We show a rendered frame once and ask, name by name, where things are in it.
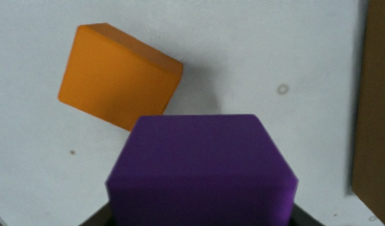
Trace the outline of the orange block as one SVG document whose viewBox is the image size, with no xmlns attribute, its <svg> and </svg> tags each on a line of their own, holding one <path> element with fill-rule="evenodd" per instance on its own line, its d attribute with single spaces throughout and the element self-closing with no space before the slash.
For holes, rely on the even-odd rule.
<svg viewBox="0 0 385 226">
<path fill-rule="evenodd" d="M 162 115 L 182 64 L 107 23 L 75 29 L 57 100 L 131 132 L 140 116 Z"/>
</svg>

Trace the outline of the purple block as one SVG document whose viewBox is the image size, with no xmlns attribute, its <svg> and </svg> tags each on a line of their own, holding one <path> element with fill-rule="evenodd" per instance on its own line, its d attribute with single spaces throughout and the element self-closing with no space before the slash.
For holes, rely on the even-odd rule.
<svg viewBox="0 0 385 226">
<path fill-rule="evenodd" d="M 255 114 L 152 115 L 105 188 L 115 226 L 288 226 L 298 183 Z"/>
</svg>

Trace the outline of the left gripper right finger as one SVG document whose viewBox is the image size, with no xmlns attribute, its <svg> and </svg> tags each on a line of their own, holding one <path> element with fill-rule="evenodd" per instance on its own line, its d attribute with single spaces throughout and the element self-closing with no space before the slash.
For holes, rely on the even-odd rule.
<svg viewBox="0 0 385 226">
<path fill-rule="evenodd" d="M 293 202 L 288 226 L 325 226 Z"/>
</svg>

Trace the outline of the wooden tray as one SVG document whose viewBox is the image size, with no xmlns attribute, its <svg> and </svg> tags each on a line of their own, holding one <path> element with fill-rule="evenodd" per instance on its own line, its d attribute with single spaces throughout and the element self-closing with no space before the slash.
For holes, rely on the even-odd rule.
<svg viewBox="0 0 385 226">
<path fill-rule="evenodd" d="M 385 0 L 368 0 L 351 191 L 385 226 Z"/>
</svg>

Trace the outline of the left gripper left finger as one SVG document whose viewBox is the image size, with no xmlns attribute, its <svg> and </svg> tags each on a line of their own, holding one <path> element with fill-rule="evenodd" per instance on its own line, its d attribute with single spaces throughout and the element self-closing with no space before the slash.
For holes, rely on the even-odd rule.
<svg viewBox="0 0 385 226">
<path fill-rule="evenodd" d="M 115 226 L 109 201 L 78 226 Z"/>
</svg>

